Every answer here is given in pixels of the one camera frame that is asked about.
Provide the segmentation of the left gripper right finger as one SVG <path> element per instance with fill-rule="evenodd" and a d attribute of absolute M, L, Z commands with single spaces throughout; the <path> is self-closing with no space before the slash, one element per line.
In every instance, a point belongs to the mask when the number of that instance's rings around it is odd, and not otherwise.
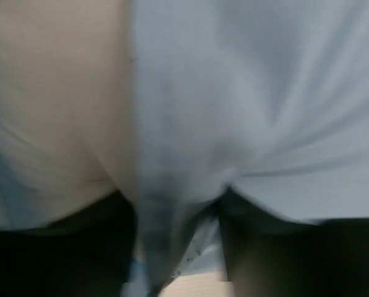
<path fill-rule="evenodd" d="M 216 206 L 236 296 L 369 296 L 369 218 L 288 222 L 232 189 Z"/>

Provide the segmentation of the white pillow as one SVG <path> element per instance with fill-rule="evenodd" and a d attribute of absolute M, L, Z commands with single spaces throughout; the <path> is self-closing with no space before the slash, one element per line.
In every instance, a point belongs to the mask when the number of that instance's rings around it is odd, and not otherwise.
<path fill-rule="evenodd" d="M 0 1 L 0 229 L 134 200 L 130 1 Z"/>

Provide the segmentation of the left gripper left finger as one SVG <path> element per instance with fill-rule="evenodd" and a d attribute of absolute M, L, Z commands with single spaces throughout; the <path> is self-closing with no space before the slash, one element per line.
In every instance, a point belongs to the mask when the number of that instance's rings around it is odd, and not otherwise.
<path fill-rule="evenodd" d="M 46 228 L 0 230 L 0 296 L 120 296 L 136 235 L 119 191 Z"/>

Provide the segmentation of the light blue pillowcase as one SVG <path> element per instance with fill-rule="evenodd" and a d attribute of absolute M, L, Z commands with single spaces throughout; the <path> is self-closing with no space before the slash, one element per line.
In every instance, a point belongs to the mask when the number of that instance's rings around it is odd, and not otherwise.
<path fill-rule="evenodd" d="M 369 218 L 369 1 L 130 1 L 129 37 L 137 235 L 120 296 L 159 296 L 222 245 L 227 189 L 288 222 Z"/>

